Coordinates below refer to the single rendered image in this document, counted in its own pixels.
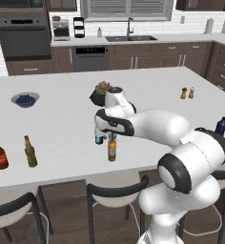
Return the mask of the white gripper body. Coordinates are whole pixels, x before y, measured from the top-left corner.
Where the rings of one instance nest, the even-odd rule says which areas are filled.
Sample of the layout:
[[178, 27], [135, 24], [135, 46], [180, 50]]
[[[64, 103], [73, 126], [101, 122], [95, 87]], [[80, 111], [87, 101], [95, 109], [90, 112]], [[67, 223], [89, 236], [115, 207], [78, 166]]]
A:
[[103, 138], [103, 139], [108, 139], [111, 137], [112, 133], [111, 132], [102, 132], [100, 131], [97, 127], [94, 127], [94, 135], [97, 140]]

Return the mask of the brown glass beer bottle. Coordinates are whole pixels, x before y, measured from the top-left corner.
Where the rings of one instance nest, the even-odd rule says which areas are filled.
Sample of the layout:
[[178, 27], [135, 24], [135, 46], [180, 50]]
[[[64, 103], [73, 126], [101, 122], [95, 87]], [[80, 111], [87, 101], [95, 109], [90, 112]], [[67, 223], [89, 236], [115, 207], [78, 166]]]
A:
[[109, 134], [108, 159], [113, 162], [116, 158], [116, 139], [113, 133]]

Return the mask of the potted succulent plant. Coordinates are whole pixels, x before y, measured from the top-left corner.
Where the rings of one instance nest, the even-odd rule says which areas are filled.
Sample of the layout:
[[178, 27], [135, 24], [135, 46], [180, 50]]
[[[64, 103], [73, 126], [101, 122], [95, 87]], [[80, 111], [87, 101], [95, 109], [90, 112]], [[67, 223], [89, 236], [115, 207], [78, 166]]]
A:
[[111, 87], [111, 84], [106, 81], [99, 82], [95, 88], [93, 93], [90, 96], [91, 101], [94, 105], [104, 107], [105, 106], [105, 96], [108, 89]]

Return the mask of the white black bar stool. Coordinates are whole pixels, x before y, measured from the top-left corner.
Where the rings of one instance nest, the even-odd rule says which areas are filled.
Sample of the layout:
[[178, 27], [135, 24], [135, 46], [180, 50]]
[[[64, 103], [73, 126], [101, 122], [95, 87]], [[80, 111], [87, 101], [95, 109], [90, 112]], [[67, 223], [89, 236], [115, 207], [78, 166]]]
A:
[[[218, 181], [218, 183], [220, 185], [220, 189], [224, 190], [225, 189], [225, 171], [224, 170], [215, 171], [213, 173], [213, 176]], [[222, 244], [222, 239], [223, 239], [223, 235], [224, 235], [224, 231], [225, 231], [225, 202], [224, 202], [224, 208], [223, 208], [222, 213], [220, 213], [218, 211], [218, 209], [215, 209], [215, 210], [218, 213], [220, 224], [219, 224], [219, 227], [217, 230], [210, 231], [210, 232], [208, 232], [208, 234], [218, 233], [217, 244]]]
[[0, 229], [8, 242], [12, 242], [8, 226], [27, 214], [34, 215], [41, 244], [49, 244], [49, 234], [53, 234], [53, 230], [41, 187], [21, 185], [0, 188]]
[[89, 237], [90, 244], [94, 244], [94, 229], [93, 229], [93, 207], [97, 204], [108, 208], [126, 208], [125, 219], [128, 220], [130, 211], [133, 211], [133, 216], [139, 231], [143, 234], [145, 229], [145, 216], [140, 212], [140, 220], [137, 220], [135, 210], [132, 203], [137, 199], [139, 193], [144, 190], [148, 183], [149, 177], [144, 175], [139, 179], [138, 173], [133, 173], [130, 176], [120, 176], [118, 179], [115, 176], [107, 176], [104, 183], [111, 185], [116, 183], [123, 185], [122, 188], [102, 188], [99, 187], [99, 180], [95, 185], [92, 183], [87, 184], [87, 203], [88, 203], [88, 220], [89, 220]]

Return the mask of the dishwasher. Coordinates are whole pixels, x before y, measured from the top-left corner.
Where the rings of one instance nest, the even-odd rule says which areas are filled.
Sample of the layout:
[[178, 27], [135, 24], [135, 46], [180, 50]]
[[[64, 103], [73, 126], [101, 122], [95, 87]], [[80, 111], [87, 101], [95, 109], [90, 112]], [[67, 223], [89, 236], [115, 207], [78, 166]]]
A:
[[106, 46], [80, 46], [72, 48], [73, 70], [107, 71], [109, 51]]

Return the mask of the green brown glass bottle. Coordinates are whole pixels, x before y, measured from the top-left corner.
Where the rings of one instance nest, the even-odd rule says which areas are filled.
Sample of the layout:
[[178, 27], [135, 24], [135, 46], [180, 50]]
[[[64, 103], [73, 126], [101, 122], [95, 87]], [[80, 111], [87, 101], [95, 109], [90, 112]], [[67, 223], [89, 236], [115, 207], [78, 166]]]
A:
[[25, 153], [28, 159], [29, 166], [31, 168], [34, 168], [37, 166], [37, 159], [35, 156], [35, 150], [34, 147], [32, 146], [30, 139], [27, 135], [24, 136], [25, 138]]

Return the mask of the blueberries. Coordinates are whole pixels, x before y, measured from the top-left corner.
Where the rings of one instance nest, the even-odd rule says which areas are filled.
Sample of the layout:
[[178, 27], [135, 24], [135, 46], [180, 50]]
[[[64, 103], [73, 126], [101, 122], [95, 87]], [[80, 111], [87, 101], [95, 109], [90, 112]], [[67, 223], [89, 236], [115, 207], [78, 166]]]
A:
[[30, 95], [20, 95], [16, 99], [16, 104], [20, 107], [30, 107], [36, 102], [35, 98]]

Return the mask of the brown cupboards beside oven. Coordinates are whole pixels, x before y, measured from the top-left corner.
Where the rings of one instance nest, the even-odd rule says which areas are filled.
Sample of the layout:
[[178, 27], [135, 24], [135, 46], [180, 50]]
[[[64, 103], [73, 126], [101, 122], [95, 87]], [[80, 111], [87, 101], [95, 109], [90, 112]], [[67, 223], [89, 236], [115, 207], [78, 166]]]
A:
[[6, 67], [9, 76], [73, 72], [72, 49], [51, 47], [50, 60], [9, 61]]

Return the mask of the grey bowl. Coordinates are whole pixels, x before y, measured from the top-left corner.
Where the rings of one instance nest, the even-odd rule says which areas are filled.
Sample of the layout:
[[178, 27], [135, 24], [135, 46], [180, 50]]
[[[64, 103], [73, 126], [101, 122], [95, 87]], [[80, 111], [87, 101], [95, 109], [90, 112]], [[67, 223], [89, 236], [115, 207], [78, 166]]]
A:
[[14, 96], [11, 98], [11, 102], [14, 103], [15, 105], [17, 105], [17, 104], [16, 104], [16, 99], [17, 99], [20, 95], [27, 95], [27, 94], [30, 95], [30, 96], [32, 96], [32, 97], [34, 97], [35, 100], [36, 100], [36, 102], [37, 102], [37, 100], [40, 98], [40, 95], [39, 95], [38, 93], [36, 93], [36, 92], [31, 92], [31, 91], [29, 91], [29, 92], [21, 92], [21, 93], [18, 93], [18, 94], [16, 94], [16, 95], [14, 95]]

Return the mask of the brown lower cupboards run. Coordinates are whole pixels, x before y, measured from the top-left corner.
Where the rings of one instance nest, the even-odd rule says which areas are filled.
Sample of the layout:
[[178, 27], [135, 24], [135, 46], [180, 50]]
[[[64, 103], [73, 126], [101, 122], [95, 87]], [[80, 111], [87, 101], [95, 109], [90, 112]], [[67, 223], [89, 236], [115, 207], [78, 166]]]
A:
[[110, 45], [112, 70], [186, 67], [204, 77], [212, 42]]

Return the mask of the black coffee machine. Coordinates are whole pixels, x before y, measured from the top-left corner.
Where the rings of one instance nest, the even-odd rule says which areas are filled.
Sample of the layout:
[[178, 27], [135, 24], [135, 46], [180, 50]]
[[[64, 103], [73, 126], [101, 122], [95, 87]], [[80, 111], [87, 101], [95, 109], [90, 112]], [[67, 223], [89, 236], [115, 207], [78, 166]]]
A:
[[73, 18], [73, 32], [75, 38], [84, 38], [85, 37], [85, 23], [83, 17], [74, 17]]

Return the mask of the dark sink tap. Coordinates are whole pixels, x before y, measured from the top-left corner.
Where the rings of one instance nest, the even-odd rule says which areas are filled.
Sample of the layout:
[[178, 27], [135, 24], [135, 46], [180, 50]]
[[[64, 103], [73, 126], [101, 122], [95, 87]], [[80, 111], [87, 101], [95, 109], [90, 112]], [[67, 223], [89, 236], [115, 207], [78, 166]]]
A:
[[132, 17], [128, 18], [128, 23], [127, 23], [127, 38], [130, 38], [130, 36], [133, 34], [133, 28], [131, 27], [131, 22], [133, 21]]

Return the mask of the built-in oven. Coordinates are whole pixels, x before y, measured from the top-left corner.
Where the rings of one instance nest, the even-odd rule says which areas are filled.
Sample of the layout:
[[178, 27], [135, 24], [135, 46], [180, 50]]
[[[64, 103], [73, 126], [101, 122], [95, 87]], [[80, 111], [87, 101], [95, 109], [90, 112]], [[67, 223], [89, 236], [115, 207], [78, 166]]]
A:
[[51, 59], [46, 14], [0, 13], [0, 44], [7, 62]]

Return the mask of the dark blue plastic bottle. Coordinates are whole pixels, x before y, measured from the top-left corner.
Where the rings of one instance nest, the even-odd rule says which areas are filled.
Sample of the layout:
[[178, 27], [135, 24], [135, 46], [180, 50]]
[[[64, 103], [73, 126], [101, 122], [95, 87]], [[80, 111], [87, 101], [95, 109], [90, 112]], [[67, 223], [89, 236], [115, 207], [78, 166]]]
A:
[[225, 116], [222, 117], [220, 121], [217, 122], [215, 127], [215, 132], [224, 135], [225, 133]]

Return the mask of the window with blinds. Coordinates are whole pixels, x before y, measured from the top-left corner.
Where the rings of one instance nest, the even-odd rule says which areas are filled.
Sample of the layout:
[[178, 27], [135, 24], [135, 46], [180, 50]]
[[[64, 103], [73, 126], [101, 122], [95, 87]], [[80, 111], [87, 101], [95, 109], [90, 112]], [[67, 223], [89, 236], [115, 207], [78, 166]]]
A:
[[169, 21], [174, 0], [80, 0], [87, 22]]

